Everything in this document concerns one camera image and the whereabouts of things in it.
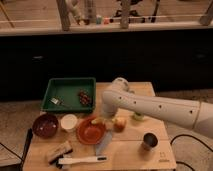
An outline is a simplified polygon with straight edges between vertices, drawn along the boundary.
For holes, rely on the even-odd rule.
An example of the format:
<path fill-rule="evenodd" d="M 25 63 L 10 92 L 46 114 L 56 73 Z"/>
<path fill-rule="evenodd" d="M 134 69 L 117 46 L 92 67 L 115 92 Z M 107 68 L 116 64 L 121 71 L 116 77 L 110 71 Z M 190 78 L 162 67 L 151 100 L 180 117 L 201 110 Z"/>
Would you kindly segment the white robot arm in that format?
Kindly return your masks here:
<path fill-rule="evenodd" d="M 213 104 L 155 96 L 141 96 L 129 91 L 126 79 L 118 77 L 102 92 L 102 111 L 114 116 L 118 109 L 133 111 L 213 139 Z"/>

